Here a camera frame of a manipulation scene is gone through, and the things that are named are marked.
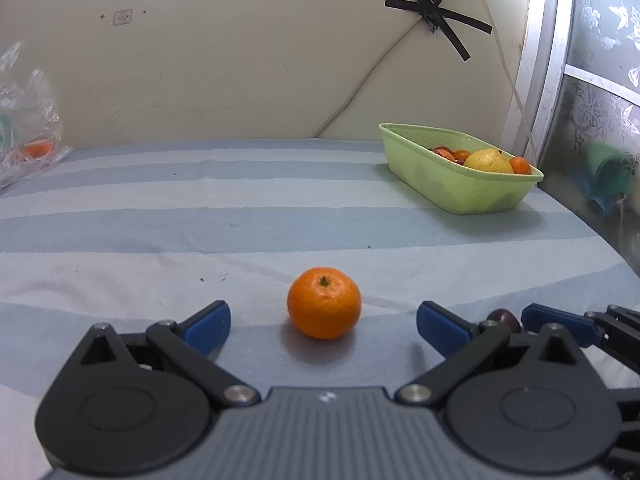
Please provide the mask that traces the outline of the dark purple plum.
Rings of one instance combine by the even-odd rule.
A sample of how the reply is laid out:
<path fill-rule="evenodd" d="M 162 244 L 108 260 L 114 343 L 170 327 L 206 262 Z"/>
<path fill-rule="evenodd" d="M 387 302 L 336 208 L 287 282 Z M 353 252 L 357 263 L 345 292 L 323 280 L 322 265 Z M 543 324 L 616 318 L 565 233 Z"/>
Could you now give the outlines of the dark purple plum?
<path fill-rule="evenodd" d="M 506 309 L 496 309 L 487 315 L 487 319 L 510 328 L 512 333 L 521 333 L 522 328 L 516 316 Z"/>

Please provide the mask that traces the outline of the orange mandarin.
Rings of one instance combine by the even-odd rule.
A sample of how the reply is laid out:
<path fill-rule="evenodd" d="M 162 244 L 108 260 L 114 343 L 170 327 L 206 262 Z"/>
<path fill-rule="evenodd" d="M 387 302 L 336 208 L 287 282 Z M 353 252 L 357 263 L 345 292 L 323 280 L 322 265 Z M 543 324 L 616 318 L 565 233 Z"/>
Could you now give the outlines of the orange mandarin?
<path fill-rule="evenodd" d="M 358 285 L 333 268 L 311 268 L 300 274 L 288 290 L 288 315 L 303 335 L 335 340 L 348 334 L 361 315 Z"/>
<path fill-rule="evenodd" d="M 522 156 L 514 156 L 509 160 L 509 162 L 514 174 L 532 173 L 532 166 L 530 166 L 527 159 Z"/>
<path fill-rule="evenodd" d="M 452 153 L 454 161 L 459 165 L 463 165 L 470 155 L 471 153 L 467 150 L 457 150 Z"/>

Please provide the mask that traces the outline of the red tomato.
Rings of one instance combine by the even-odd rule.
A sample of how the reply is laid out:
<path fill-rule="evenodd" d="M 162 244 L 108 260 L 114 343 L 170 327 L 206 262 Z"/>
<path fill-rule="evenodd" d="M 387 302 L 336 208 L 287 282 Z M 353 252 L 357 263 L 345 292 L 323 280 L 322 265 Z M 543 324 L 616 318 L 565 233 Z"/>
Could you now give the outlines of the red tomato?
<path fill-rule="evenodd" d="M 452 154 L 448 148 L 432 148 L 432 152 L 442 158 L 446 158 L 450 162 L 457 162 L 457 159 L 454 158 L 454 154 Z"/>

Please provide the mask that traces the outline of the striped blue bed sheet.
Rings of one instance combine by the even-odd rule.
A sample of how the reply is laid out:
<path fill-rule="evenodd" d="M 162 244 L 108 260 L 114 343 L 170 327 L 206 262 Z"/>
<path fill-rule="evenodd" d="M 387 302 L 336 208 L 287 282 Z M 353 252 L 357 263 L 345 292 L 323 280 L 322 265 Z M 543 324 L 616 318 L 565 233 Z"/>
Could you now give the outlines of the striped blue bed sheet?
<path fill-rule="evenodd" d="M 288 290 L 311 268 L 359 287 L 356 326 L 303 335 Z M 538 302 L 636 308 L 638 276 L 593 229 L 533 190 L 457 216 L 388 170 L 382 146 L 207 141 L 73 152 L 1 195 L 1 474 L 49 468 L 41 397 L 88 328 L 137 333 L 227 301 L 219 364 L 254 388 L 383 386 L 439 361 L 416 331 L 432 300 L 471 321 Z"/>

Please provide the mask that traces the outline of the light green plastic basket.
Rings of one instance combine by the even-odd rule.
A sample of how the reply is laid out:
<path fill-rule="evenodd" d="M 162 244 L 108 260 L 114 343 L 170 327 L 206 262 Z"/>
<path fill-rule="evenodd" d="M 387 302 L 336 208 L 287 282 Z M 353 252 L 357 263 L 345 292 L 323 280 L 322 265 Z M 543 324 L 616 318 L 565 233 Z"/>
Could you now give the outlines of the light green plastic basket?
<path fill-rule="evenodd" d="M 383 122 L 378 130 L 390 171 L 433 204 L 453 214 L 512 210 L 544 178 L 535 167 L 529 174 L 480 171 L 435 152 L 436 148 L 471 153 L 493 148 L 464 132 L 393 122 Z"/>

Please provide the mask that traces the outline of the green object behind glass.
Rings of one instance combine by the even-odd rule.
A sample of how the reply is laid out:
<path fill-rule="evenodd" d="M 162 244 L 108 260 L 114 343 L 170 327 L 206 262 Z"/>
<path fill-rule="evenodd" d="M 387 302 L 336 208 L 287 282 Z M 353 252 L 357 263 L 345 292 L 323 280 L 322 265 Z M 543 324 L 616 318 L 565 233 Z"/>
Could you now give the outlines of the green object behind glass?
<path fill-rule="evenodd" d="M 578 183 L 582 194 L 607 216 L 629 192 L 631 176 L 626 155 L 614 146 L 587 142 L 582 147 Z"/>

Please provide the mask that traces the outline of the yellow lemon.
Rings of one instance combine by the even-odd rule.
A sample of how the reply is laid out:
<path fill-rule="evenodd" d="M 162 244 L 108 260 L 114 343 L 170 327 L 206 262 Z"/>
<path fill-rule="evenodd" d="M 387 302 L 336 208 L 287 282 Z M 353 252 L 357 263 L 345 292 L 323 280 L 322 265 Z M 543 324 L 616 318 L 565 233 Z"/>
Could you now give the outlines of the yellow lemon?
<path fill-rule="evenodd" d="M 463 166 L 492 174 L 514 174 L 509 159 L 495 148 L 485 148 L 469 154 Z"/>

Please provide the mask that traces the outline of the orange mandarin in basket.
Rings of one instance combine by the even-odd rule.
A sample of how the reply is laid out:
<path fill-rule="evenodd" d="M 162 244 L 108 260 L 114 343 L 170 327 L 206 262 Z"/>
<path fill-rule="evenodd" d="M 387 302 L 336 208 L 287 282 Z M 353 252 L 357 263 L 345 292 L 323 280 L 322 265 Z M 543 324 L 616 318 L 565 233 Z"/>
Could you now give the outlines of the orange mandarin in basket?
<path fill-rule="evenodd" d="M 509 162 L 514 174 L 532 173 L 532 166 L 530 166 L 527 159 L 522 156 L 514 156 L 509 160 Z"/>

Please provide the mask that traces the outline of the frosted glass door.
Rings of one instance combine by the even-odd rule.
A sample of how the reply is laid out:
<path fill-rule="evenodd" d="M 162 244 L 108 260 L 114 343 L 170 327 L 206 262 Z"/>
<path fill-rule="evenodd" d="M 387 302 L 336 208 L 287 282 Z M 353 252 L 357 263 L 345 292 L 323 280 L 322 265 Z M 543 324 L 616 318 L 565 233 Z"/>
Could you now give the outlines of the frosted glass door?
<path fill-rule="evenodd" d="M 503 142 L 543 173 L 539 185 L 639 266 L 639 0 L 528 0 L 516 133 Z M 631 182 L 610 214 L 578 183 L 582 147 L 621 150 Z"/>

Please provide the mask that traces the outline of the orange fruit in bag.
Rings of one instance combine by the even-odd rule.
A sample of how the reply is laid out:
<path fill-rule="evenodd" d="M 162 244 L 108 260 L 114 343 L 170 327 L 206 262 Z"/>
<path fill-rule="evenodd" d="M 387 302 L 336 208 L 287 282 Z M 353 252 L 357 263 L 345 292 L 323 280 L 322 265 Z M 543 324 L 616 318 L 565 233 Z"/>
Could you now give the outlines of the orange fruit in bag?
<path fill-rule="evenodd" d="M 25 144 L 21 151 L 25 157 L 40 159 L 55 150 L 55 143 L 48 140 L 39 140 Z"/>

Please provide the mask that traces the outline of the clear plastic bag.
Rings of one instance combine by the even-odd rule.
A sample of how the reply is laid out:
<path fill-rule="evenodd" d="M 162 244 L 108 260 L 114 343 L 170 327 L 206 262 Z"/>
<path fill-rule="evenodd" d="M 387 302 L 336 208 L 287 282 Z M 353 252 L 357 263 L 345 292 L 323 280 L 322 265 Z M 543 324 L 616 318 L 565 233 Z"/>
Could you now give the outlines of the clear plastic bag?
<path fill-rule="evenodd" d="M 58 101 L 42 70 L 34 70 L 21 86 L 13 67 L 21 54 L 21 41 L 1 55 L 1 189 L 31 178 L 62 162 L 72 147 L 63 141 L 63 123 Z M 25 157 L 21 148 L 30 142 L 48 140 L 55 150 L 40 159 Z"/>

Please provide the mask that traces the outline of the black tape cross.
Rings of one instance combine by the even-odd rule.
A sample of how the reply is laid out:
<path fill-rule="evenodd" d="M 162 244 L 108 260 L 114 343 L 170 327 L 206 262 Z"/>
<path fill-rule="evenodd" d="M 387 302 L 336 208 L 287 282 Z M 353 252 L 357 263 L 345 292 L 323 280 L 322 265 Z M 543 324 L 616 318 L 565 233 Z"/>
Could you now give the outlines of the black tape cross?
<path fill-rule="evenodd" d="M 385 0 L 386 8 L 415 13 L 432 32 L 440 30 L 464 62 L 471 58 L 470 52 L 449 25 L 449 21 L 465 24 L 486 35 L 492 34 L 492 26 L 470 16 L 443 8 L 442 0 Z"/>

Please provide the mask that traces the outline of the wall sticker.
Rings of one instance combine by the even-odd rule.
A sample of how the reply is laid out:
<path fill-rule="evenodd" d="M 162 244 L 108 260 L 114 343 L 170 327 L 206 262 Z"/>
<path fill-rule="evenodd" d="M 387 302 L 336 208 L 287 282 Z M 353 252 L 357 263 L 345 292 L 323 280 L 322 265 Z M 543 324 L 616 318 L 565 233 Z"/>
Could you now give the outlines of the wall sticker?
<path fill-rule="evenodd" d="M 113 16 L 113 25 L 114 26 L 128 25 L 132 22 L 133 18 L 134 18 L 134 11 L 131 9 L 116 11 Z"/>

